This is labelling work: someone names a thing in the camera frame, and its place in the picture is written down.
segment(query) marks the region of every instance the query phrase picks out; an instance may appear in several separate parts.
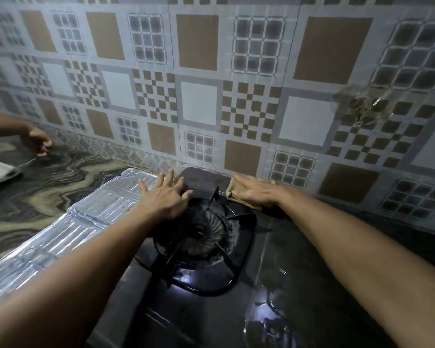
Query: aluminum foil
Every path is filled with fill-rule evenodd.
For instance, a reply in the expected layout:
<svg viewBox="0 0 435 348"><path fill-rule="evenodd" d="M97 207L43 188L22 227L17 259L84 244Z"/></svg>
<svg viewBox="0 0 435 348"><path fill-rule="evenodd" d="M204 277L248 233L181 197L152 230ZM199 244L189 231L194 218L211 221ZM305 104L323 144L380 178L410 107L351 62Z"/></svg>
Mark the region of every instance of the aluminum foil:
<svg viewBox="0 0 435 348"><path fill-rule="evenodd" d="M1 258L0 300L125 215L140 200L139 179L151 189L157 175L136 168L126 169Z"/></svg>

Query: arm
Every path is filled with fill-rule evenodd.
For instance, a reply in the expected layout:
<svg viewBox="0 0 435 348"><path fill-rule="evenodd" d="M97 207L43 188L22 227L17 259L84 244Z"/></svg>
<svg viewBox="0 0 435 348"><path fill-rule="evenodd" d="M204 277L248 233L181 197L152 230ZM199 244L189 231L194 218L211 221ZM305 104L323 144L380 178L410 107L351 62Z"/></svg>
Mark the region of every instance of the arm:
<svg viewBox="0 0 435 348"><path fill-rule="evenodd" d="M401 348L435 348L435 267L365 222L299 190L234 175L236 196L277 204L338 281Z"/></svg>
<svg viewBox="0 0 435 348"><path fill-rule="evenodd" d="M0 114L0 137L19 135L23 144L37 156L46 156L52 146L50 137L40 128L20 118Z"/></svg>
<svg viewBox="0 0 435 348"><path fill-rule="evenodd" d="M151 229L182 213L183 179L171 187L173 172L161 174L127 216L71 251L0 302L0 347L81 347L111 292Z"/></svg>

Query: kitchen wall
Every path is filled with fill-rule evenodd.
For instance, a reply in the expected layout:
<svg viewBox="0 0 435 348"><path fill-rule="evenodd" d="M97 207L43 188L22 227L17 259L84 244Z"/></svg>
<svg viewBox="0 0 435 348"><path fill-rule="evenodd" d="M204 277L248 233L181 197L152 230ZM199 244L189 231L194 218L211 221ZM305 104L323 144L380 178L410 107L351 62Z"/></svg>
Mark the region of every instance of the kitchen wall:
<svg viewBox="0 0 435 348"><path fill-rule="evenodd" d="M354 126L351 84L394 115ZM0 112L435 231L435 0L0 0Z"/></svg>

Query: gas stove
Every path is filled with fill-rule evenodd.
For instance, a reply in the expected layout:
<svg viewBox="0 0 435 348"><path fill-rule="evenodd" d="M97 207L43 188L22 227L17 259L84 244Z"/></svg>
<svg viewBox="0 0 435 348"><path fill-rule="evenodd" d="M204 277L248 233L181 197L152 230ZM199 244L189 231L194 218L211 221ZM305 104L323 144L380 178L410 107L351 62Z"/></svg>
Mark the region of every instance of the gas stove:
<svg viewBox="0 0 435 348"><path fill-rule="evenodd" d="M172 284L199 295L218 295L234 283L245 262L256 227L248 207L228 201L219 186L189 184L186 211L153 230L135 259Z"/></svg>

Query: cloth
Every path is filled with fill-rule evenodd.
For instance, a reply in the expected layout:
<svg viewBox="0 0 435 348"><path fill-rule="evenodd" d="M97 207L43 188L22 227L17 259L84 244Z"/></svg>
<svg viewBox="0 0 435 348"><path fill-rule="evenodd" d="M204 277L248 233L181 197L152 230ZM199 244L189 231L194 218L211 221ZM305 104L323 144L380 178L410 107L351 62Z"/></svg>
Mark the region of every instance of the cloth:
<svg viewBox="0 0 435 348"><path fill-rule="evenodd" d="M235 178L232 177L231 182L229 183L229 186L227 187L227 190L225 192L225 195L227 197L228 200L232 200L232 201L236 201L240 204L246 205L248 207L251 207L252 209L255 210L262 210L262 206L261 205L252 205L249 204L245 201L243 201L242 199L237 198L235 195L232 194L232 191L236 191L237 193L240 191L244 191L247 190L248 188L245 187L244 185L242 185L240 182L238 182Z"/></svg>

